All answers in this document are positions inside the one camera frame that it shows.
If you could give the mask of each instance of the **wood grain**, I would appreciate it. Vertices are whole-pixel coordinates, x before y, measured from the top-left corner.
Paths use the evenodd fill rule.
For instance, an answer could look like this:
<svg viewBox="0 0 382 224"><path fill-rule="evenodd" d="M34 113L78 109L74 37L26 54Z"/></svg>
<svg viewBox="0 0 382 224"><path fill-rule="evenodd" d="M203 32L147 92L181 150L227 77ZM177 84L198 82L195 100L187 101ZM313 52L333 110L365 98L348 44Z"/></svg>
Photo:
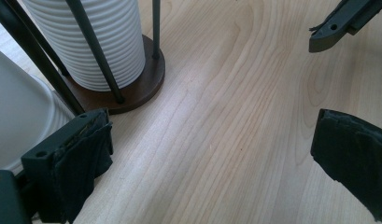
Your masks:
<svg viewBox="0 0 382 224"><path fill-rule="evenodd" d="M308 53L308 28L338 2L162 0L163 88L111 116L114 164L76 223L375 223L309 153L320 108L382 128L382 12Z"/></svg>

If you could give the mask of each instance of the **paper towel holder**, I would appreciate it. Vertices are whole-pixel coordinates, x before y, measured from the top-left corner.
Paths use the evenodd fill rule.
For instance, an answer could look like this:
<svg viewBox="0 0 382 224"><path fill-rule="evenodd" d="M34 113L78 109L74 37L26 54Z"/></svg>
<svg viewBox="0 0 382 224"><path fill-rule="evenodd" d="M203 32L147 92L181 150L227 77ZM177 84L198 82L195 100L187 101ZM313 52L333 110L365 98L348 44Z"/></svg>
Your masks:
<svg viewBox="0 0 382 224"><path fill-rule="evenodd" d="M84 111L101 107L107 107L109 114L119 114L136 109L150 100L162 86L165 75L165 59L162 51L160 50L161 1L152 1L153 41L143 35L144 51L146 56L144 70L133 83L121 89L119 89L112 72L110 71L106 57L101 50L101 46L80 0L65 1L73 12L80 30L91 47L92 53L104 77L106 78L106 82L108 83L111 91L91 91L85 89L78 85L73 78L68 76L64 65L60 62L60 59L58 59L57 56L55 57L54 51L50 48L43 35L41 35L38 29L35 28L33 22L28 18L28 15L24 12L16 0L0 0L0 4L5 7L7 12L10 11L12 13L12 15L10 15L12 17L11 19L16 19L17 23L13 24L13 21L8 21L8 14L0 14L0 22L30 56L36 66L38 66L44 76L47 77L48 81L75 114L78 115ZM33 41L36 42L32 48L27 46L29 43L23 38L24 32L31 37L28 38L27 41L33 39ZM38 48L38 55L34 55L34 57L30 55L30 51L34 51ZM52 74L51 68L48 69L50 72L47 71L47 69L41 69L41 67L52 67L51 64L48 65L47 63L39 62L41 61L41 58L47 58L45 53L48 54L52 60L54 59L53 62L61 71L61 75L57 72Z"/></svg>

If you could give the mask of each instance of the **black plastic part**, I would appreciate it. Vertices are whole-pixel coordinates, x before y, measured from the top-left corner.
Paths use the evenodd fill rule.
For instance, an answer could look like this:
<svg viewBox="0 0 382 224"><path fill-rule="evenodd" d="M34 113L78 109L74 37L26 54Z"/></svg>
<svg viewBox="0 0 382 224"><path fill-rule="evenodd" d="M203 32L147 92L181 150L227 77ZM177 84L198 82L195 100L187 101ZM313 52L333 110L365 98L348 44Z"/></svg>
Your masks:
<svg viewBox="0 0 382 224"><path fill-rule="evenodd" d="M51 60L56 64L60 73L65 77L69 76L69 73L66 70L65 65L60 60L59 56L56 54L56 52L50 46L50 44L45 39L45 37L39 32L38 28L36 28L33 21L31 21L31 19L28 17L27 13L21 7L19 2L17 0L7 0L7 3L16 12L18 17L22 20L22 22L28 28L28 30L31 32L31 34L33 34L34 38L39 43L41 48L46 52L46 54L48 54L48 56L51 58Z"/></svg>
<svg viewBox="0 0 382 224"><path fill-rule="evenodd" d="M355 35L382 9L382 0L342 0L319 26L311 28L309 51L333 47L346 33Z"/></svg>
<svg viewBox="0 0 382 224"><path fill-rule="evenodd" d="M36 200L38 192L36 190L35 182L29 181L25 176L24 171L21 171L15 177L24 204L25 213L28 217L33 217L38 208Z"/></svg>
<svg viewBox="0 0 382 224"><path fill-rule="evenodd" d="M382 129L345 113L321 109L311 155L382 222Z"/></svg>
<svg viewBox="0 0 382 224"><path fill-rule="evenodd" d="M63 78L54 68L53 64L51 64L44 50L39 46L30 30L5 0L0 0L0 23L7 29L22 49L24 49L31 60L33 60L54 89L62 96L70 109L77 115L84 113L77 98L75 98L74 94L65 85Z"/></svg>
<svg viewBox="0 0 382 224"><path fill-rule="evenodd" d="M108 135L91 140L105 127ZM106 143L104 148L97 148L101 143ZM38 194L35 200L43 222L72 223L92 193L93 180L112 163L110 158L100 160L103 153L113 153L110 123L106 110L97 109L74 118L21 157L28 180L35 182ZM76 170L66 170L74 163Z"/></svg>
<svg viewBox="0 0 382 224"><path fill-rule="evenodd" d="M98 41L97 36L95 35L95 32L89 21L88 15L86 14L85 9L83 8L82 3L80 2L80 0L65 0L65 1L68 4L69 8L71 9L75 17L75 20L77 21L79 25L80 30L85 36L85 39L92 50L92 54L94 55L95 60L100 66L101 72L106 78L106 83L111 89L117 103L118 104L123 103L125 99L120 93L118 84L112 74L108 61L106 60L106 56L104 55L103 49L100 46L100 42Z"/></svg>
<svg viewBox="0 0 382 224"><path fill-rule="evenodd" d="M0 170L0 224L29 224L16 179L10 171Z"/></svg>

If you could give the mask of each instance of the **round base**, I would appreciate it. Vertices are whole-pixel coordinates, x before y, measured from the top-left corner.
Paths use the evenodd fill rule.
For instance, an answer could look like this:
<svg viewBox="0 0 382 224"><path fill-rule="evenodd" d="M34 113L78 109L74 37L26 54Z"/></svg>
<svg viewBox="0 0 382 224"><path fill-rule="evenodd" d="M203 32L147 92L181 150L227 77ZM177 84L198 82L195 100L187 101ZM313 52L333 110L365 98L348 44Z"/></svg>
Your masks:
<svg viewBox="0 0 382 224"><path fill-rule="evenodd" d="M132 84L120 89L124 103L118 104L111 91L91 91L79 86L71 77L63 77L85 111L106 107L109 114L120 114L134 110L150 100L164 81L165 60L160 50L160 58L154 60L153 41L143 35L145 67L141 75Z"/></svg>

